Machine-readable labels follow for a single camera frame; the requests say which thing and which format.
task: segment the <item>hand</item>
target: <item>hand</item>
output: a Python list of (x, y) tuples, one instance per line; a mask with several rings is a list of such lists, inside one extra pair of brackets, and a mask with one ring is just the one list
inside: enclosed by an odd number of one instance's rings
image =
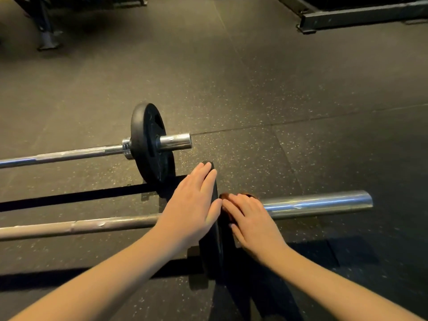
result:
[(200, 163), (180, 182), (155, 228), (183, 246), (200, 240), (220, 215), (221, 199), (211, 204), (217, 170)]
[(288, 248), (274, 220), (259, 200), (242, 194), (229, 194), (222, 205), (236, 221), (230, 225), (233, 234), (260, 262), (269, 265), (280, 250)]

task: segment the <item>person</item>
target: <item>person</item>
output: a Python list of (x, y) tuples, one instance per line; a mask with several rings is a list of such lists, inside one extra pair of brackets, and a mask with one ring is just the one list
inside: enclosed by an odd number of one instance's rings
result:
[(292, 250), (257, 199), (229, 194), (211, 203), (216, 176), (210, 163), (200, 163), (179, 184), (156, 225), (141, 239), (58, 287), (11, 320), (108, 320), (175, 254), (203, 237), (222, 207), (233, 217), (230, 226), (244, 249), (337, 319), (422, 320)]

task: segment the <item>person's right arm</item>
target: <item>person's right arm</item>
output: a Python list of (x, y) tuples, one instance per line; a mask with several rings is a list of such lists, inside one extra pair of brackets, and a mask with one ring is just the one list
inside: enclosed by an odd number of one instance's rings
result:
[(230, 194), (223, 200), (223, 208), (234, 218), (232, 231), (245, 249), (339, 320), (423, 320), (295, 252), (287, 246), (275, 222), (257, 199)]

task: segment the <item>person's left arm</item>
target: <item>person's left arm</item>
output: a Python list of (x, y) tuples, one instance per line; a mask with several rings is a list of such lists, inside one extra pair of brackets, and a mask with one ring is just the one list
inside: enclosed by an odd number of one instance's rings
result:
[(204, 236), (220, 214), (211, 204), (216, 170), (200, 163), (177, 187), (155, 227), (129, 247), (58, 287), (10, 321), (107, 320), (178, 252)]

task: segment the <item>metal bar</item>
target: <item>metal bar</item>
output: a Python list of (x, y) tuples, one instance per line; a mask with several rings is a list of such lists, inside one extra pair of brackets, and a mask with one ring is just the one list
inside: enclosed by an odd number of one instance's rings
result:
[[(262, 203), (274, 220), (347, 213), (373, 207), (371, 196), (362, 190), (267, 199)], [(149, 228), (156, 224), (160, 215), (4, 227), (0, 228), (0, 241)]]
[(428, 17), (428, 0), (421, 0), (409, 3), (303, 14), (298, 29), (307, 34), (316, 32), (319, 29), (387, 21), (404, 21), (426, 17)]
[[(71, 161), (78, 159), (87, 159), (98, 156), (108, 156), (115, 154), (125, 154), (126, 158), (132, 159), (129, 150), (130, 140), (124, 139), (120, 145), (100, 146), (97, 148), (85, 148), (82, 150), (71, 150), (34, 156), (17, 157), (14, 159), (0, 160), (0, 169), (13, 168), (21, 166), (32, 166), (35, 164)], [(192, 148), (192, 138), (190, 134), (177, 134), (161, 136), (158, 139), (158, 151), (176, 151)]]

